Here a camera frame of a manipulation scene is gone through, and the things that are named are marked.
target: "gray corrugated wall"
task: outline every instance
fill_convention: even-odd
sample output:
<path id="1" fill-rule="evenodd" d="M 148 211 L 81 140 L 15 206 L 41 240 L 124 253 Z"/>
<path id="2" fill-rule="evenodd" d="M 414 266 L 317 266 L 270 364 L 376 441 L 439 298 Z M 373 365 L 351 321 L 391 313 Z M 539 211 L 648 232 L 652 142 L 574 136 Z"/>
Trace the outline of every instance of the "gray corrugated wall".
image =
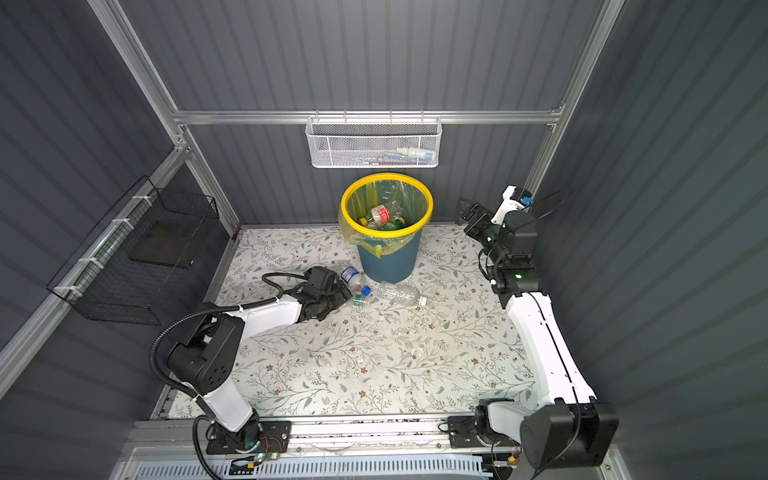
<path id="1" fill-rule="evenodd" d="M 556 108 L 599 0 L 124 0 L 180 109 Z M 192 126 L 242 223 L 336 221 L 380 170 L 311 166 L 303 127 Z M 451 220 L 459 196 L 523 184 L 543 125 L 447 125 L 440 165 L 405 169 Z"/>
<path id="2" fill-rule="evenodd" d="M 452 220 L 459 196 L 498 205 L 510 183 L 522 185 L 545 125 L 446 125 L 437 168 L 398 171 L 432 192 L 433 220 Z M 335 222 L 344 190 L 380 170 L 317 169 L 304 127 L 191 127 L 243 223 Z"/>
<path id="3" fill-rule="evenodd" d="M 88 231 L 172 144 L 85 2 L 0 2 L 0 345 Z M 169 187 L 199 192 L 186 168 Z M 178 314 L 203 298 L 217 225 Z M 161 384 L 157 327 L 70 313 L 0 401 L 0 478 L 107 478 Z"/>
<path id="4" fill-rule="evenodd" d="M 764 478 L 768 4 L 628 2 L 538 262 L 633 478 Z"/>
<path id="5" fill-rule="evenodd" d="M 173 147 L 81 2 L 0 2 L 0 345 Z"/>

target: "leaf pattern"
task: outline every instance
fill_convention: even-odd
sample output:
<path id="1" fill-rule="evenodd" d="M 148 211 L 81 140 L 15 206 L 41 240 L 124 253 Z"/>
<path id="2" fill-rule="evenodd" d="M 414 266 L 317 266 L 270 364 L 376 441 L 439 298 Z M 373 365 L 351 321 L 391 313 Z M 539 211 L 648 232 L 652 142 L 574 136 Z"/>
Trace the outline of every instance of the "leaf pattern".
<path id="1" fill-rule="evenodd" d="M 478 248 L 459 227 L 425 227 L 417 267 L 404 283 L 429 298 L 426 306 L 374 298 L 358 310 L 348 302 L 322 322 L 260 333 L 238 350 L 238 388 L 260 415 L 271 416 L 466 412 L 478 399 L 499 396 L 535 409 L 525 349 L 475 265 Z M 217 304 L 273 295 L 261 273 L 350 259 L 359 266 L 357 249 L 338 228 L 247 230 Z M 199 411 L 177 395 L 170 416 Z"/>

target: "plastic trash bag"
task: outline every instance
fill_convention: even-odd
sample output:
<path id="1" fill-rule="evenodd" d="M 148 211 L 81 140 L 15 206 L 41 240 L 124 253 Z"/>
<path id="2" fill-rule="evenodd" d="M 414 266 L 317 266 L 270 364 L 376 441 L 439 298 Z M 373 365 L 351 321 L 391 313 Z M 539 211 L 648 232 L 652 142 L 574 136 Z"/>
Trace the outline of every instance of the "plastic trash bag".
<path id="1" fill-rule="evenodd" d="M 385 204 L 390 200 L 399 200 L 402 203 L 402 217 L 406 221 L 406 227 L 418 223 L 429 211 L 429 202 L 424 194 L 413 185 L 400 180 L 372 180 L 352 192 L 346 202 L 346 210 L 353 219 L 365 218 L 376 205 Z M 352 245 L 360 245 L 377 258 L 395 253 L 415 236 L 414 232 L 402 237 L 381 238 L 377 234 L 382 232 L 368 228 L 365 230 L 368 230 L 370 235 L 360 233 L 344 218 L 344 207 L 342 205 L 339 208 L 339 227 L 342 235 Z"/>

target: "metal mesh basket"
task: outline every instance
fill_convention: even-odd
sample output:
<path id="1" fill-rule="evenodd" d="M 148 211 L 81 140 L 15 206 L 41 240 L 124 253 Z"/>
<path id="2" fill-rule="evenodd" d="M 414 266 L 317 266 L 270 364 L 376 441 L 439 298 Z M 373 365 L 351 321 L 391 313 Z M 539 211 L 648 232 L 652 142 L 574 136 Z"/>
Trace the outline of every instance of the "metal mesh basket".
<path id="1" fill-rule="evenodd" d="M 48 289 L 91 320 L 160 325 L 219 214 L 213 198 L 152 190 L 90 258 L 61 285 Z"/>
<path id="2" fill-rule="evenodd" d="M 437 167 L 440 119 L 415 123 L 329 123 L 310 117 L 306 139 L 318 168 Z"/>

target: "green bottle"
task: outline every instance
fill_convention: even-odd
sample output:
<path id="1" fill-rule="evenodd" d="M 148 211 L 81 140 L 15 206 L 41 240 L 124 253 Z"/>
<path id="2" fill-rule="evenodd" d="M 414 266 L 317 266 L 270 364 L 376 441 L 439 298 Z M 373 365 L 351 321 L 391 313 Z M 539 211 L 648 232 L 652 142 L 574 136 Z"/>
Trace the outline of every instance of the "green bottle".
<path id="1" fill-rule="evenodd" d="M 382 225 L 382 230 L 391 232 L 393 230 L 400 230 L 405 226 L 406 226 L 406 221 L 402 217 L 397 217 L 394 220 L 384 223 L 384 225 Z"/>

